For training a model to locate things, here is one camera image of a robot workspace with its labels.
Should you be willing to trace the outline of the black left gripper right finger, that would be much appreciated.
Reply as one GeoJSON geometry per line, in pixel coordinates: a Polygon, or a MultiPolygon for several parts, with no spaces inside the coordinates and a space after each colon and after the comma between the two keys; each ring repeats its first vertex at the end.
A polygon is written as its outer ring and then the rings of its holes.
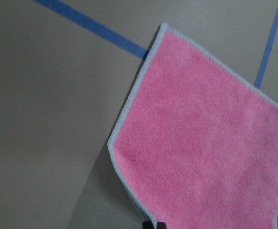
{"type": "Polygon", "coordinates": [[[157,223],[157,229],[166,229],[166,224],[165,223],[157,223]]]}

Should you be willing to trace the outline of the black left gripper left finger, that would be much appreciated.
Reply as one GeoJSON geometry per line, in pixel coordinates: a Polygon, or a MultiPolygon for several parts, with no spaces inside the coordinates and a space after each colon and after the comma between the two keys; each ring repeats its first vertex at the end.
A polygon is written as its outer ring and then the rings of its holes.
{"type": "Polygon", "coordinates": [[[142,227],[143,229],[153,229],[153,224],[152,222],[143,222],[142,227]]]}

